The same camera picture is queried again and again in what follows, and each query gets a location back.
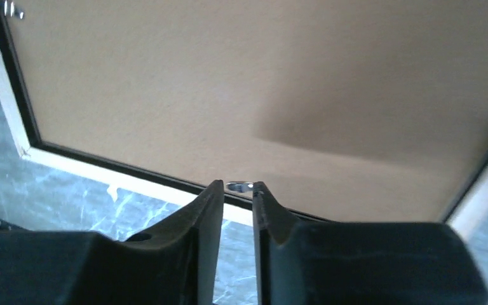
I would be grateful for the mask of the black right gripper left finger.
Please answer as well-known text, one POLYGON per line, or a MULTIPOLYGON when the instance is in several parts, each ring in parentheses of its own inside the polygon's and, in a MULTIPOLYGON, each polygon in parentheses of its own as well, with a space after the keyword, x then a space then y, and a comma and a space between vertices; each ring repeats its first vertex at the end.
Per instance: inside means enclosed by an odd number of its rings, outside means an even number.
POLYGON ((0 304, 211 304, 223 207, 215 180, 125 241, 0 220, 0 304))

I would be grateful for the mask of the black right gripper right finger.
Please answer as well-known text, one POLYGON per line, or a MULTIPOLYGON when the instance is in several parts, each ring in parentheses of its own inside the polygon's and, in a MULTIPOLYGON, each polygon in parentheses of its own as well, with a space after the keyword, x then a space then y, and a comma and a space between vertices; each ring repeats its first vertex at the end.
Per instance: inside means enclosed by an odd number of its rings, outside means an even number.
POLYGON ((260 304, 488 304, 465 242, 434 222, 317 222, 253 188, 260 304))

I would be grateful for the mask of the brown frame backing board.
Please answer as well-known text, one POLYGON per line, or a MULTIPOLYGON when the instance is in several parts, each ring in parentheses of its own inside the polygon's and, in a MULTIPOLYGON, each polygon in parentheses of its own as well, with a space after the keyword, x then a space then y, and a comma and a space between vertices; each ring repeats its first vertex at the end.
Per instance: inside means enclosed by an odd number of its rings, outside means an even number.
POLYGON ((19 1, 41 138, 340 220, 437 220, 488 148, 488 1, 19 1))

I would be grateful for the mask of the light wooden picture frame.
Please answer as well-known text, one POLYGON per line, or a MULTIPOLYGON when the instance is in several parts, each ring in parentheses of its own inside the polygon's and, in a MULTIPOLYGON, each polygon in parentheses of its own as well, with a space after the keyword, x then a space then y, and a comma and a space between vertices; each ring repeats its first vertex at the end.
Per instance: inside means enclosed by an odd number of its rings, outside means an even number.
MULTIPOLYGON (((0 1, 0 103, 21 159, 179 205, 189 203, 203 190, 198 184, 40 142, 31 124, 32 113, 6 23, 7 17, 19 13, 12 2, 0 1)), ((447 207, 443 220, 458 235, 469 239, 487 217, 488 151, 447 207)))

